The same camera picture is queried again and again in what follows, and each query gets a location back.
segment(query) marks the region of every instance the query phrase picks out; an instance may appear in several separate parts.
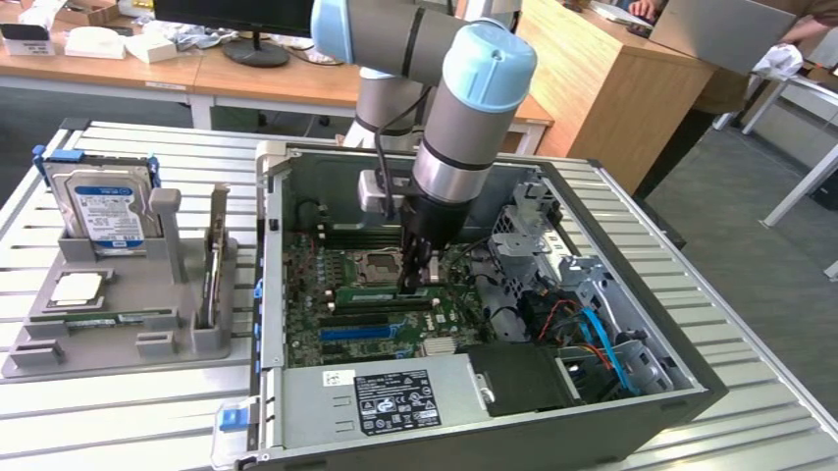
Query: gray parts holder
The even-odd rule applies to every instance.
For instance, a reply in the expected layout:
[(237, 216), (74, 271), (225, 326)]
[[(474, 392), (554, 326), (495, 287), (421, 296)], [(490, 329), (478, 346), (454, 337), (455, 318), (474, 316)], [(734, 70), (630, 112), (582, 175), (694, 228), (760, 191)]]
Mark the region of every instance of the gray parts holder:
[[(60, 252), (3, 366), (6, 378), (91, 370), (120, 373), (230, 354), (237, 240), (227, 237), (217, 322), (198, 329), (207, 240), (180, 240), (178, 190), (155, 188), (150, 204), (164, 237), (146, 239), (146, 256), (100, 257), (88, 238), (59, 240)], [(98, 288), (88, 284), (95, 291), (86, 294), (88, 299), (59, 299), (56, 287), (70, 275), (100, 280)]]

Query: wooden desk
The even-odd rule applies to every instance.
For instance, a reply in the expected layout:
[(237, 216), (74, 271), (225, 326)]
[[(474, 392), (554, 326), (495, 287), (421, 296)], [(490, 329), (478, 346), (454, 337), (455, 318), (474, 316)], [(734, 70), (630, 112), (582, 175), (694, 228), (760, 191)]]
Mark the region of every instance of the wooden desk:
[(555, 0), (523, 1), (519, 35), (538, 53), (530, 94), (555, 120), (538, 154), (598, 160), (634, 191), (716, 67)]
[[(22, 11), (19, 4), (0, 2), (0, 23), (16, 23)], [(115, 24), (126, 26), (130, 21)], [(68, 57), (63, 45), (74, 27), (55, 23), (56, 56), (10, 56), (0, 43), (0, 86), (186, 103), (192, 124), (203, 130), (212, 129), (212, 106), (355, 115), (361, 84), (355, 66), (317, 66), (293, 58), (279, 69), (257, 69), (234, 63), (219, 48), (151, 65), (131, 55), (122, 61)], [(529, 97), (505, 150), (534, 154), (551, 124), (553, 118)]]

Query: person's hand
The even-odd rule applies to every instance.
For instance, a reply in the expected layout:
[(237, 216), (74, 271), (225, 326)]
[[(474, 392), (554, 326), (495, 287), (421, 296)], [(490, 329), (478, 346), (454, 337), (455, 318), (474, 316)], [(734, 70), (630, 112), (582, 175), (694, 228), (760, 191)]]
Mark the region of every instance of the person's hand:
[(658, 16), (658, 6), (660, 3), (656, 0), (638, 0), (629, 5), (629, 13), (653, 21)]

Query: motherboard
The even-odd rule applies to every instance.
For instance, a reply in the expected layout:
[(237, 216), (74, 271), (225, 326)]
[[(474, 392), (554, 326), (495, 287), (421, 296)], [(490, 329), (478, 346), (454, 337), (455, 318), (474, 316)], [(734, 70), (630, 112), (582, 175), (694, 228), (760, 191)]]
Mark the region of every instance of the motherboard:
[(399, 294), (398, 247), (329, 248), (310, 235), (287, 237), (289, 366), (453, 354), (489, 341), (463, 250), (454, 246), (454, 263), (435, 259), (425, 286)]

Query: green circuit board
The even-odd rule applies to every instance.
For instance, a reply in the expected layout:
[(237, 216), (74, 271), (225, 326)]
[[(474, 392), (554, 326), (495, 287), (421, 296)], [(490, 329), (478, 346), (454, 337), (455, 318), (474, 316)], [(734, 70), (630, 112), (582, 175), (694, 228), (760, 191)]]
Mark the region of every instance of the green circuit board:
[[(421, 287), (415, 294), (398, 295), (393, 276), (401, 268), (401, 256), (395, 249), (329, 249), (307, 235), (293, 235), (287, 240), (290, 367), (413, 358), (422, 355), (426, 339), (453, 338), (457, 347), (487, 340), (491, 328), (481, 320), (477, 289), (466, 282), (465, 257), (454, 267), (441, 264), (439, 272), (449, 278), (445, 283)], [(411, 303), (422, 305), (422, 309), (411, 310)], [(342, 312), (343, 308), (354, 309), (353, 313)], [(375, 322), (323, 326), (335, 319)], [(365, 329), (389, 335), (374, 339), (322, 339), (323, 331)]]

